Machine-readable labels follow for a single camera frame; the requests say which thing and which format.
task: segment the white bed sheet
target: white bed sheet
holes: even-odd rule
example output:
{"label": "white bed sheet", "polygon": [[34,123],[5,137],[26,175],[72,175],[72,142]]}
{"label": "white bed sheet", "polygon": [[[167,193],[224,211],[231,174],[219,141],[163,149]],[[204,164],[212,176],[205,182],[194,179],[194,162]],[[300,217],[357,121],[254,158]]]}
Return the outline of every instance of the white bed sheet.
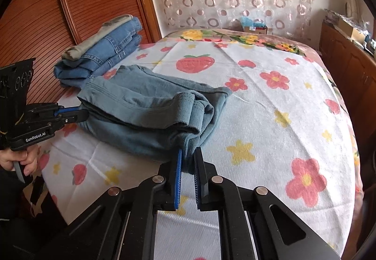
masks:
{"label": "white bed sheet", "polygon": [[[202,58],[189,62],[186,55]],[[131,64],[232,88],[218,127],[202,147],[204,160],[238,186],[266,186],[337,253],[343,252],[354,210],[354,158],[348,119],[319,65],[259,46],[160,42],[134,52],[105,77]],[[59,104],[79,105],[77,92],[68,91]],[[136,187],[159,167],[98,141],[75,124],[41,144],[39,165],[68,223],[109,187]],[[158,213],[155,259],[220,259],[217,214],[196,209],[191,175],[182,175],[180,203],[175,213]]]}

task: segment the folded teal pants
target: folded teal pants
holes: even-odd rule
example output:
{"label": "folded teal pants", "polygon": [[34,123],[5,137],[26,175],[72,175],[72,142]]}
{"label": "folded teal pants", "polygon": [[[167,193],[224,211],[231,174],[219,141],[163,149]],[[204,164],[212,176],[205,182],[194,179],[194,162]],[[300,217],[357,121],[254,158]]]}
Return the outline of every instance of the folded teal pants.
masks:
{"label": "folded teal pants", "polygon": [[89,118],[78,125],[126,152],[169,161],[181,148],[184,172],[193,171],[193,152],[212,133],[227,98],[226,87],[121,66],[113,78],[90,80],[78,98]]}

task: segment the stack of folded clothes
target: stack of folded clothes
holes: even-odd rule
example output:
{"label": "stack of folded clothes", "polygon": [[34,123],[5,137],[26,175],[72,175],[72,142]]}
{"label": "stack of folded clothes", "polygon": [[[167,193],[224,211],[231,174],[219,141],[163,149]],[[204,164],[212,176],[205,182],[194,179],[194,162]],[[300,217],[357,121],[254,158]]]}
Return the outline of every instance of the stack of folded clothes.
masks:
{"label": "stack of folded clothes", "polygon": [[54,67],[55,77],[63,87],[82,89],[136,50],[142,38],[137,34],[140,30],[140,20],[131,15],[104,23],[96,34],[62,54]]}

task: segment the human hand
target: human hand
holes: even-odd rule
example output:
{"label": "human hand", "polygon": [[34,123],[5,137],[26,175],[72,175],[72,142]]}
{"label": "human hand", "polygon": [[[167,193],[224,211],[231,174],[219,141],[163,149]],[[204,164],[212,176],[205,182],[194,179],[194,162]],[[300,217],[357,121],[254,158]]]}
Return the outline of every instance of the human hand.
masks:
{"label": "human hand", "polygon": [[38,163],[38,146],[34,144],[29,146],[26,151],[18,152],[14,152],[10,148],[0,150],[0,166],[3,169],[12,171],[14,161],[19,161],[21,165],[25,165],[25,176],[35,172]]}

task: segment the yellow star print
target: yellow star print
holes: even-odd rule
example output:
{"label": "yellow star print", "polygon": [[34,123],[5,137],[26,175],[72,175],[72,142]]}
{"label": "yellow star print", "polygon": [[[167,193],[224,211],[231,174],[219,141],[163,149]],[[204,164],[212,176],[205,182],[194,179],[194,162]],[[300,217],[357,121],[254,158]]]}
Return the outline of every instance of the yellow star print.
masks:
{"label": "yellow star print", "polygon": [[105,183],[106,185],[109,185],[110,183],[118,184],[119,178],[118,175],[121,173],[120,170],[117,170],[115,167],[112,167],[111,170],[105,171],[106,179]]}
{"label": "yellow star print", "polygon": [[332,140],[332,134],[329,133],[327,130],[325,130],[321,136],[323,136],[326,139],[326,142],[331,142]]}
{"label": "yellow star print", "polygon": [[307,89],[312,89],[312,85],[310,83],[304,83],[304,86],[307,88]]}
{"label": "yellow star print", "polygon": [[155,62],[153,62],[152,64],[154,64],[154,65],[159,65],[160,63],[162,63],[162,60],[159,60],[159,61],[155,61]]}
{"label": "yellow star print", "polygon": [[226,150],[232,153],[231,162],[234,165],[239,165],[243,160],[253,162],[256,157],[249,151],[252,149],[252,143],[242,143],[241,140],[237,140],[235,146],[228,146]]}
{"label": "yellow star print", "polygon": [[179,209],[176,210],[176,211],[171,211],[171,213],[173,214],[177,214],[179,216],[184,216],[187,212],[185,211],[185,209],[183,208],[183,205],[185,204],[185,202],[188,200],[188,196],[185,196],[185,195],[182,195],[180,196],[180,204],[179,204]]}
{"label": "yellow star print", "polygon": [[53,173],[57,175],[59,174],[59,171],[60,171],[60,162],[53,165]]}
{"label": "yellow star print", "polygon": [[274,121],[281,124],[283,128],[286,128],[291,124],[291,120],[288,118],[287,112],[280,112],[279,110],[275,110],[274,115],[276,116]]}

